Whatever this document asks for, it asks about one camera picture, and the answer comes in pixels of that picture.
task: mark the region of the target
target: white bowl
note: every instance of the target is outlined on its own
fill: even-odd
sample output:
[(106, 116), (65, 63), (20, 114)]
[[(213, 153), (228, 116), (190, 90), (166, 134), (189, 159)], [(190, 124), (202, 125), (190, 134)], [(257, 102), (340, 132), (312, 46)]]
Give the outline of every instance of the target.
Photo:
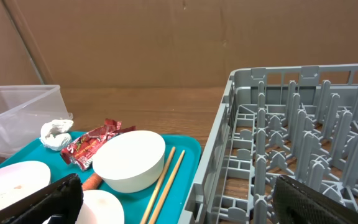
[(94, 171), (115, 191), (132, 193), (152, 185), (164, 166), (165, 141), (151, 131), (112, 138), (96, 153)]

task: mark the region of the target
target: crumpled tissue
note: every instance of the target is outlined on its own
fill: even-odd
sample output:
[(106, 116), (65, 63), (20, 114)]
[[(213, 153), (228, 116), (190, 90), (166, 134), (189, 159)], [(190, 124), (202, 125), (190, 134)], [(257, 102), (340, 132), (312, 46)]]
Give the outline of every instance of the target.
[(53, 120), (45, 123), (41, 128), (41, 142), (45, 147), (54, 151), (61, 151), (71, 143), (70, 134), (66, 133), (74, 122), (67, 119)]

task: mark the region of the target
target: brown wall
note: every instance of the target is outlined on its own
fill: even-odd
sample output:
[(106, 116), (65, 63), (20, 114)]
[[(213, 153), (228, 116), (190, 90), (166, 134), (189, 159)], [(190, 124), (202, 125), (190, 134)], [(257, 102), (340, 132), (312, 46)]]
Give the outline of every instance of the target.
[(358, 0), (6, 0), (47, 83), (222, 86), (243, 67), (358, 63)]
[(40, 81), (0, 2), (0, 85), (32, 84)]

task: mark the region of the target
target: teal tray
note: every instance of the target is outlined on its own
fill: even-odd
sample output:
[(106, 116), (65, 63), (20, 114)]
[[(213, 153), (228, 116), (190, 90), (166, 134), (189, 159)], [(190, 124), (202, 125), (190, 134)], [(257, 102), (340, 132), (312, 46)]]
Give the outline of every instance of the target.
[[(84, 132), (74, 131), (70, 134), (73, 139), (76, 139), (84, 134)], [(167, 199), (165, 200), (164, 206), (162, 207), (160, 215), (157, 219), (157, 223), (161, 224), (177, 223), (183, 205), (185, 204), (186, 197), (190, 190), (190, 185), (193, 181), (194, 175), (196, 174), (201, 155), (201, 146), (197, 140), (188, 136), (162, 135), (162, 137), (164, 138), (165, 144), (167, 145), (165, 148), (165, 160), (167, 160), (169, 152), (173, 146), (176, 147), (176, 151), (158, 197), (160, 197), (162, 189), (167, 183), (167, 180), (182, 150), (186, 151)], [(59, 180), (71, 173), (78, 174), (81, 181), (84, 182), (93, 173), (92, 168), (83, 172), (76, 165), (66, 165), (63, 159), (60, 157), (59, 152), (44, 148), (39, 139), (34, 140), (18, 153), (14, 154), (11, 158), (7, 159), (0, 165), (0, 168), (22, 161), (44, 162), (49, 166), (51, 171), (51, 182)], [(155, 183), (145, 190), (141, 190), (140, 192), (124, 194), (114, 191), (103, 182), (99, 189), (110, 192), (118, 198), (124, 207), (126, 224), (138, 224), (142, 219), (143, 213), (150, 200), (154, 188)]]

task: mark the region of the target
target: wooden table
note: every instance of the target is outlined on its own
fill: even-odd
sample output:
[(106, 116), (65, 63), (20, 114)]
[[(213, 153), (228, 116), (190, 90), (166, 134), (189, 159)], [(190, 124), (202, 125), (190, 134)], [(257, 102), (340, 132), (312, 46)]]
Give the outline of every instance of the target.
[(75, 131), (90, 131), (105, 118), (122, 127), (191, 136), (204, 148), (224, 88), (62, 89)]

